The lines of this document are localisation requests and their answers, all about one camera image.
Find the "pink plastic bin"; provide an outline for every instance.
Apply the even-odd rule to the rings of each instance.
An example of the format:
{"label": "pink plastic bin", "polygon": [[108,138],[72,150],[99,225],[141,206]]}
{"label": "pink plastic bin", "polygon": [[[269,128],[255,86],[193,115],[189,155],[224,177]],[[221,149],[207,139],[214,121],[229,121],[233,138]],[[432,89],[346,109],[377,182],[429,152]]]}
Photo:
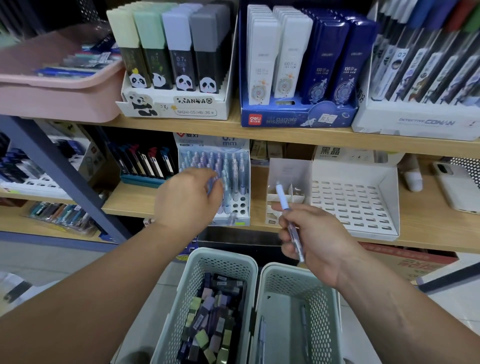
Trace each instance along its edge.
{"label": "pink plastic bin", "polygon": [[44,63],[59,63],[108,34],[104,24],[78,24],[0,50],[0,114],[28,118],[107,122],[120,114],[124,75],[116,61],[83,79],[37,76]]}

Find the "brown cardboard box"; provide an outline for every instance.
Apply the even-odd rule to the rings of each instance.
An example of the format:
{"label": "brown cardboard box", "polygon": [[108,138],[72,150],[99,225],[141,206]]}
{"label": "brown cardboard box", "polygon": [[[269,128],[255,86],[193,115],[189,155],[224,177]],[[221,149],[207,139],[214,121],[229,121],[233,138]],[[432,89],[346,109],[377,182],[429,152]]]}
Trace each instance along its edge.
{"label": "brown cardboard box", "polygon": [[359,243],[387,267],[407,280],[425,276],[458,260],[454,252],[428,250],[424,253],[390,245]]}

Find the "person's right hand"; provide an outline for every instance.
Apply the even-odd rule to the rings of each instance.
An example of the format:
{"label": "person's right hand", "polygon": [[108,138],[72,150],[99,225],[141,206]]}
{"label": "person's right hand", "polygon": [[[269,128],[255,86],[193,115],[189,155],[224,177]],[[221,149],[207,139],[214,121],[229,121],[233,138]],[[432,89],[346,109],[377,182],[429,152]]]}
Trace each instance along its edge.
{"label": "person's right hand", "polygon": [[[364,256],[365,250],[334,215],[310,205],[290,203],[289,207],[291,211],[283,211],[280,217],[283,229],[279,237],[284,242],[283,254],[298,259],[287,230],[288,221],[292,221],[300,228],[307,267],[323,283],[337,288],[342,265],[352,257]],[[272,208],[282,211],[280,204],[274,204]]]}

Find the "plastic basket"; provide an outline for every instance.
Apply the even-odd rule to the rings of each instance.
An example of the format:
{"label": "plastic basket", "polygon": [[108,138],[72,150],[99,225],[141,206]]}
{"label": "plastic basket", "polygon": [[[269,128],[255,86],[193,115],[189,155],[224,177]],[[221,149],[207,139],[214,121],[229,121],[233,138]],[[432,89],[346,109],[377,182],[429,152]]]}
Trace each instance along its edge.
{"label": "plastic basket", "polygon": [[[310,359],[303,355],[305,340],[300,306],[305,305]],[[310,271],[269,263],[260,275],[255,333],[249,363],[255,364],[258,327],[265,318],[265,364],[340,364],[340,317],[336,291]]]}
{"label": "plastic basket", "polygon": [[247,283],[245,310],[240,331],[237,364],[245,364],[250,340],[250,316],[255,303],[258,276],[257,263],[249,256],[210,248],[198,248],[190,254],[177,288],[173,307],[165,320],[151,364],[177,364],[181,333],[185,326],[190,302],[201,287],[204,273],[218,273]]}
{"label": "plastic basket", "polygon": [[39,77],[33,70],[101,40],[105,25],[77,24],[0,50],[0,114],[27,118],[107,122],[120,114],[124,66],[116,61],[82,79]]}

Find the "red logo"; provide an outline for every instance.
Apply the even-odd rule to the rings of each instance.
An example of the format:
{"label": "red logo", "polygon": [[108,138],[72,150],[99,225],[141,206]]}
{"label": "red logo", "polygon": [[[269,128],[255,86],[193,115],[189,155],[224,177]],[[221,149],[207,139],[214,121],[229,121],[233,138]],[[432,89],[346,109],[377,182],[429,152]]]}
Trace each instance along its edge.
{"label": "red logo", "polygon": [[261,114],[250,114],[248,116],[249,125],[262,125],[262,115]]}

